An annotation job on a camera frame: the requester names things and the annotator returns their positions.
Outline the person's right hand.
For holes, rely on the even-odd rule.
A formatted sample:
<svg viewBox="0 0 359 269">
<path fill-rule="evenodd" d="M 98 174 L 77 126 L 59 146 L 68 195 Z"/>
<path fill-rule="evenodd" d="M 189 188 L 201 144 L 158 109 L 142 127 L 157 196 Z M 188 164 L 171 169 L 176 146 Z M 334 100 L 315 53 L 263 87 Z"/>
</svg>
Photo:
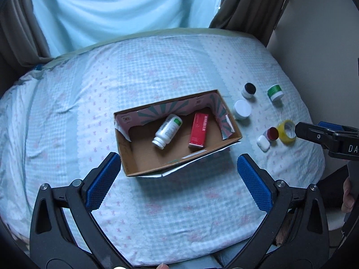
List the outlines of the person's right hand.
<svg viewBox="0 0 359 269">
<path fill-rule="evenodd" d="M 351 195 L 351 182 L 348 177 L 343 183 L 343 204 L 341 207 L 341 211 L 343 213 L 350 213 L 354 207 L 355 199 Z"/>
</svg>

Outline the person's left hand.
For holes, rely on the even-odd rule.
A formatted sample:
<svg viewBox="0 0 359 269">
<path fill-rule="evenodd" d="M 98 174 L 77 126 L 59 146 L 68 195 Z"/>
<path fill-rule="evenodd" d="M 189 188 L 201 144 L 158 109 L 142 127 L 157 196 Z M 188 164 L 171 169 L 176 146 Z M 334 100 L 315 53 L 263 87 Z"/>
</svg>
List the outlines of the person's left hand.
<svg viewBox="0 0 359 269">
<path fill-rule="evenodd" d="M 166 265 L 166 264 L 160 264 L 160 265 L 157 266 L 156 269 L 169 269 L 169 266 Z"/>
</svg>

